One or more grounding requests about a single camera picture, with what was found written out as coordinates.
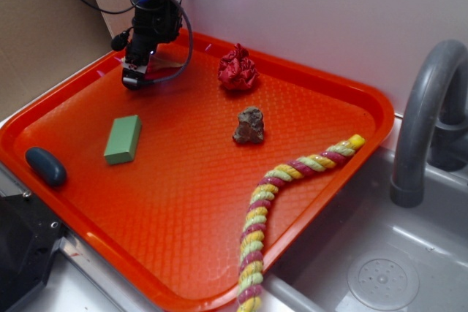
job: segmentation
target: tray rim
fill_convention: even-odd
[[[187,38],[186,32],[182,31],[176,44],[184,46]],[[228,42],[204,34],[195,33],[194,39],[194,51],[200,51],[217,58],[221,58],[226,53],[226,46],[229,45]],[[394,111],[387,97],[374,87],[302,64],[297,64],[283,58],[270,56],[256,50],[249,49],[249,52],[259,72],[299,86],[306,85],[307,78],[313,76],[314,79],[323,83],[322,85],[318,85],[317,90],[315,89],[314,91],[363,108],[372,116],[375,122],[375,133],[366,141],[364,147],[347,163],[347,165],[340,169],[340,179],[344,180],[344,182],[329,183],[322,192],[326,191],[332,195],[327,199],[317,197],[317,199],[297,218],[294,226],[291,226],[279,238],[279,240],[289,240],[292,242],[293,238],[296,238],[305,230],[306,226],[312,222],[318,213],[333,199],[334,194],[344,186],[346,181],[357,172],[359,166],[373,154],[380,143],[388,136],[393,127]],[[51,191],[50,188],[37,178],[31,178],[25,174],[19,156],[8,153],[8,145],[12,145],[15,141],[15,137],[18,136],[26,126],[36,121],[40,116],[53,110],[77,91],[85,88],[95,80],[98,80],[99,75],[91,74],[92,72],[98,70],[109,72],[120,66],[119,62],[114,59],[117,55],[118,54],[115,52],[109,52],[101,57],[101,59],[83,68],[63,83],[58,84],[55,88],[52,88],[40,96],[31,104],[25,106],[0,128],[0,161],[34,193],[47,194]],[[285,77],[277,77],[275,71],[280,67],[292,70],[295,73],[294,77],[289,77],[287,79]],[[332,92],[325,91],[325,86],[326,88],[332,87],[334,89]],[[65,223],[72,230],[74,230],[73,227],[76,227],[75,224],[80,223],[82,230],[77,234],[108,260],[112,266],[119,267],[118,271],[159,307],[180,312],[207,311],[220,308],[230,303],[235,298],[237,286],[209,299],[187,300],[179,297],[160,282],[159,279],[144,269],[144,267],[136,270],[135,265],[141,264],[121,248],[119,244],[114,243],[99,227],[93,227],[87,224],[83,225],[83,222],[86,223],[89,220],[81,213],[70,210],[74,205],[68,203],[65,199],[59,201],[54,196],[46,195],[45,198],[41,197],[41,199],[56,213],[59,213],[61,218],[66,218]],[[281,256],[284,250],[286,250],[286,248],[277,248],[277,246],[273,244],[265,254],[265,269],[268,269]]]

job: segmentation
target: rock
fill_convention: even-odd
[[[234,132],[233,139],[244,144],[263,142],[263,114],[255,106],[250,106],[238,114],[239,125]]]

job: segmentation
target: green sponge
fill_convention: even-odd
[[[114,120],[104,152],[108,164],[133,161],[140,130],[141,120],[137,115]]]

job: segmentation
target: faucet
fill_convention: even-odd
[[[390,198],[404,208],[423,201],[426,161],[452,172],[468,164],[468,50],[456,40],[428,54],[409,95],[396,146]]]

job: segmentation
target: brown cardboard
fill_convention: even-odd
[[[110,51],[100,12],[79,0],[0,5],[0,120]]]

